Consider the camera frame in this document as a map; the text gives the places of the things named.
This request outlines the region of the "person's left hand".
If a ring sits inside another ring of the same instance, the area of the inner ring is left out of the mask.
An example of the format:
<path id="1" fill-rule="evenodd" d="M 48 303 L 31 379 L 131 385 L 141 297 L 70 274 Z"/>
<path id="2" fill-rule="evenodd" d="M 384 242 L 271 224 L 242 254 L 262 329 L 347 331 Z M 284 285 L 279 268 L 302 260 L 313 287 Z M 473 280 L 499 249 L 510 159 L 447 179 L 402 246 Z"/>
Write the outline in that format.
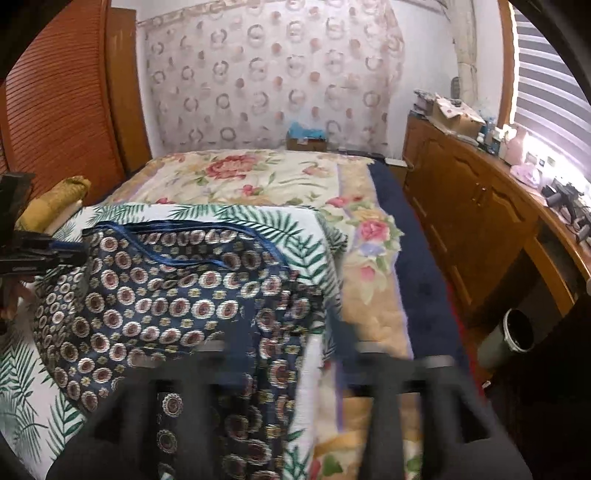
<path id="1" fill-rule="evenodd" d="M 31 302 L 34 293 L 28 287 L 35 278 L 33 276 L 8 276 L 1 278 L 1 319 L 11 321 L 15 318 L 21 300 Z"/>

